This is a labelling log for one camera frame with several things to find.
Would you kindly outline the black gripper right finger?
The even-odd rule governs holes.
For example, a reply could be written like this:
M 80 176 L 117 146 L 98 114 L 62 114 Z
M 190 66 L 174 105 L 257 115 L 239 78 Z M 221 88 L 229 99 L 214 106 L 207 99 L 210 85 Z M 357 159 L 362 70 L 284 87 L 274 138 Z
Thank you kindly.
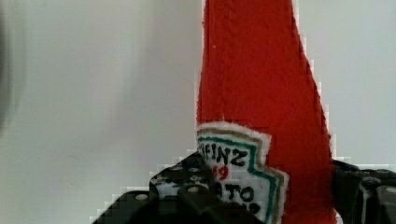
M 332 195 L 343 224 L 396 224 L 396 174 L 334 161 Z

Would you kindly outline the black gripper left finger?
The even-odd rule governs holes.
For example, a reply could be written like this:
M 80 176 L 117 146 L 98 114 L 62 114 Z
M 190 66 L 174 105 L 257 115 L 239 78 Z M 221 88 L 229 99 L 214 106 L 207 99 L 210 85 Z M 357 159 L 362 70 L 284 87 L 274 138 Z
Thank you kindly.
M 164 168 L 149 181 L 150 196 L 158 202 L 158 216 L 150 224 L 224 224 L 213 188 L 212 174 L 198 152 Z

